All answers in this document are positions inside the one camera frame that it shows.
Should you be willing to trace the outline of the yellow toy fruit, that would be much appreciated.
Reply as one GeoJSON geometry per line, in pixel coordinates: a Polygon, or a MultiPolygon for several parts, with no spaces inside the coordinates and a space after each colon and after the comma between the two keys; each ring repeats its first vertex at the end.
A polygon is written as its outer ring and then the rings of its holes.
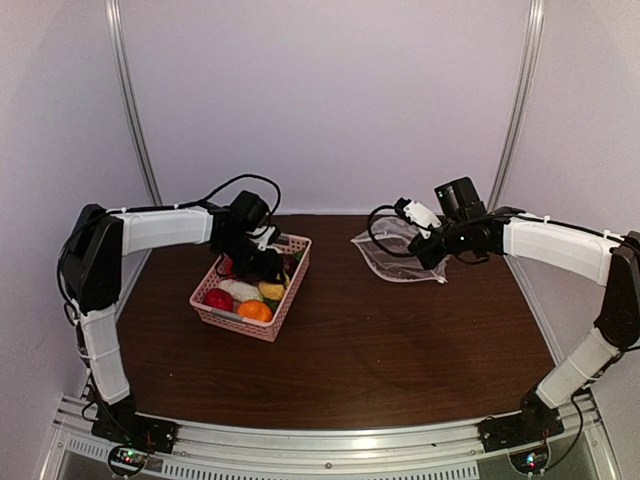
{"type": "Polygon", "coordinates": [[[264,299],[281,301],[286,295],[286,286],[279,283],[260,282],[259,291],[264,299]]]}

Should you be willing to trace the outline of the orange toy fruit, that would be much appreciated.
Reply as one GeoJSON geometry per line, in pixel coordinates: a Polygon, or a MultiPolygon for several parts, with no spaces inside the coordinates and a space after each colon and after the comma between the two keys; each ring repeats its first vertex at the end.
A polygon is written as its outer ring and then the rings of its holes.
{"type": "Polygon", "coordinates": [[[237,314],[243,318],[255,320],[262,323],[272,321],[273,312],[269,306],[258,300],[248,300],[242,302],[237,309],[237,314]]]}

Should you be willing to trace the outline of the red toy fruit front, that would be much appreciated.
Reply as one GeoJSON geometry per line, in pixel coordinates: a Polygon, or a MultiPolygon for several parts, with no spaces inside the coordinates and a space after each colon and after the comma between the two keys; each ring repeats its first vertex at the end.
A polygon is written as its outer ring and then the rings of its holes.
{"type": "Polygon", "coordinates": [[[205,293],[202,303],[217,310],[232,312],[234,299],[229,292],[220,288],[212,288],[205,293]]]}

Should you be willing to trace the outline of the pink plastic basket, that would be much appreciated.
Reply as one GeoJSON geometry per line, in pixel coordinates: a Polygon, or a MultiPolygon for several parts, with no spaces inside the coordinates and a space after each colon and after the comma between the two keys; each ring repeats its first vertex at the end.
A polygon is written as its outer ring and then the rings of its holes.
{"type": "Polygon", "coordinates": [[[233,261],[219,256],[191,294],[189,303],[210,325],[273,343],[310,263],[312,240],[283,234],[272,248],[282,255],[285,280],[269,283],[240,278],[233,261]]]}

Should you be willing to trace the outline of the dark purple toy fruit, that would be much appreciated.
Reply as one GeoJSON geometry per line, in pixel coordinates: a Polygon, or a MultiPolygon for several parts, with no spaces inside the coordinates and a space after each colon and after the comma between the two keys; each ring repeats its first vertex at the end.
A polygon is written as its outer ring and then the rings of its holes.
{"type": "Polygon", "coordinates": [[[283,269],[288,276],[292,276],[299,264],[299,261],[293,255],[283,255],[283,269]]]}

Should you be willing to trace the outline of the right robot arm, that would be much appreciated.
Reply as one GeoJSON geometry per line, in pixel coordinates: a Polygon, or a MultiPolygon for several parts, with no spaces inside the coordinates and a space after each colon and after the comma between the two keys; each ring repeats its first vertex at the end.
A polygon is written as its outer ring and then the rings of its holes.
{"type": "Polygon", "coordinates": [[[555,411],[595,383],[639,342],[639,235],[595,231],[549,216],[503,206],[488,210],[472,180],[462,177],[435,188],[440,210],[400,200],[394,210],[417,233],[408,252],[432,269],[446,257],[471,254],[477,263],[502,256],[528,280],[526,298],[547,320],[584,319],[582,335],[521,401],[512,430],[535,440],[555,411]]]}

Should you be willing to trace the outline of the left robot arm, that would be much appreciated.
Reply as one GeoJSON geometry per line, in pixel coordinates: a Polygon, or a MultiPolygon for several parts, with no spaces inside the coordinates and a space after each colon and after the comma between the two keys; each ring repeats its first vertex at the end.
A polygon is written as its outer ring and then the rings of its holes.
{"type": "Polygon", "coordinates": [[[281,255],[271,249],[274,213],[258,195],[240,192],[227,206],[206,199],[185,204],[107,210],[88,204],[61,248],[57,280],[78,353],[89,370],[99,420],[123,444],[144,433],[124,373],[116,332],[122,260],[131,253],[176,245],[209,245],[235,274],[284,280],[281,255]]]}

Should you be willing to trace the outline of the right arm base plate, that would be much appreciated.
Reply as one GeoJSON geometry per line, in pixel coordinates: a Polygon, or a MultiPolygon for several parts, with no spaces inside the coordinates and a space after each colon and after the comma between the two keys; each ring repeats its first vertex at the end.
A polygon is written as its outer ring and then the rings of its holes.
{"type": "Polygon", "coordinates": [[[478,425],[478,432],[486,453],[514,449],[529,444],[540,444],[565,431],[558,414],[542,424],[528,424],[522,413],[503,417],[487,417],[478,425]]]}

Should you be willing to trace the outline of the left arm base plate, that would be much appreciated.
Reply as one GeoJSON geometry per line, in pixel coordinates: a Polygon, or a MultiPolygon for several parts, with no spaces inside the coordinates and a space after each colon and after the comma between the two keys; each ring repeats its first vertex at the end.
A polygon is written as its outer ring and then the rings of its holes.
{"type": "Polygon", "coordinates": [[[175,422],[134,415],[131,422],[100,416],[91,427],[98,438],[124,444],[148,453],[171,454],[177,436],[175,422]]]}

